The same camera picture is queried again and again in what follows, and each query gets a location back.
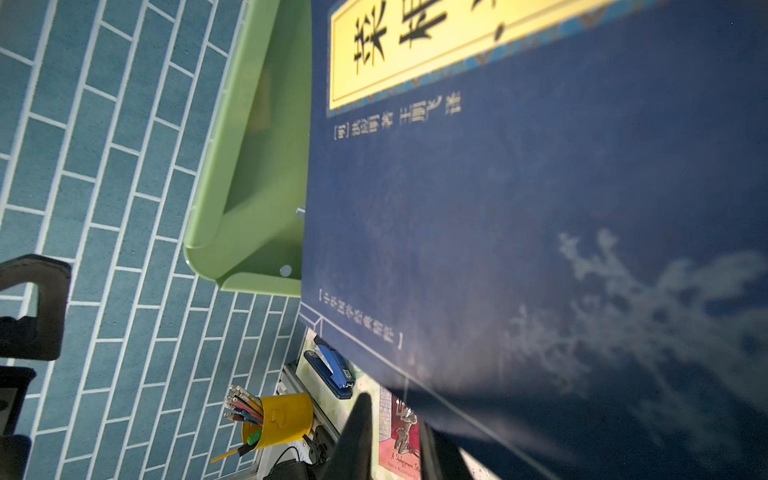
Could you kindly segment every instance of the blue stapler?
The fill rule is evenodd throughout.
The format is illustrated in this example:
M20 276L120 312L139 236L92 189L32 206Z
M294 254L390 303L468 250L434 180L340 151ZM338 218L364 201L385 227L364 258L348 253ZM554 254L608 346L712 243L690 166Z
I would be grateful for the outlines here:
M352 398L355 379L349 372L346 360L319 336L315 336L315 349L304 352L304 358L328 385L337 399Z

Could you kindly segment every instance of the blue tile wall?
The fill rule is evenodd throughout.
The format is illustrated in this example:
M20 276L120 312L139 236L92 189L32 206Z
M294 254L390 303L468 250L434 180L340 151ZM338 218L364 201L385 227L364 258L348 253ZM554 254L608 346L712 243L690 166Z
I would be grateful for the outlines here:
M244 11L0 2L0 261L73 266L60 358L0 359L37 373L16 429L27 480L199 480L253 461L210 464L238 442L223 398L232 382L274 393L306 332L298 299L219 291L181 248ZM5 290L0 313L34 313L36 295Z

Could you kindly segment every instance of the pencil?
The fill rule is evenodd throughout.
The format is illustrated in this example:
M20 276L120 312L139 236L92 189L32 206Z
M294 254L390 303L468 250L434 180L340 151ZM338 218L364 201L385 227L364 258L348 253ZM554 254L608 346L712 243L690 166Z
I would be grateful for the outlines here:
M230 455L233 455L233 454L235 454L235 453L237 453L237 449L234 449L232 452L227 452L227 453L225 453L224 455L219 455L219 456L217 456L216 458L214 458L213 460L211 460L210 462L211 462L211 463L215 463L215 462L218 462L218 461L219 461L219 460L221 460L222 458L226 458L226 457L228 457L228 456L230 456Z

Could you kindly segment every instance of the yellow label with black border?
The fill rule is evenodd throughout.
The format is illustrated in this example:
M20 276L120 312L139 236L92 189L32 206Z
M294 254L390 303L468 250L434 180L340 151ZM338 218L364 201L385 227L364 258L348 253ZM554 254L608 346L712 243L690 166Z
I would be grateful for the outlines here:
M330 18L330 110L615 0L349 0Z

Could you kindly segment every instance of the wire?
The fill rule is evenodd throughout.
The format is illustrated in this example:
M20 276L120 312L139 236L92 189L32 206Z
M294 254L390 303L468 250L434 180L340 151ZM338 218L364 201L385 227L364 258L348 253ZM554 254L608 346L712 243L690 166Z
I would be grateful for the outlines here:
M296 460L297 460L297 461L300 461L300 460L301 460L301 455L299 454L299 449L297 449L297 448L296 448L294 445L291 445L291 446L290 446L290 447L288 447L287 449L283 450L283 453L281 453L281 454L280 454L280 456L279 456L279 457L277 457L277 462L275 462L275 465L272 465L272 469L270 470L270 473L272 473L272 471L275 469L275 467L277 467L277 465L280 463L280 459L281 459L281 458L283 457L283 455L285 455L285 454L286 454L286 453L287 453L287 452L288 452L290 449L294 449L294 450L296 450Z

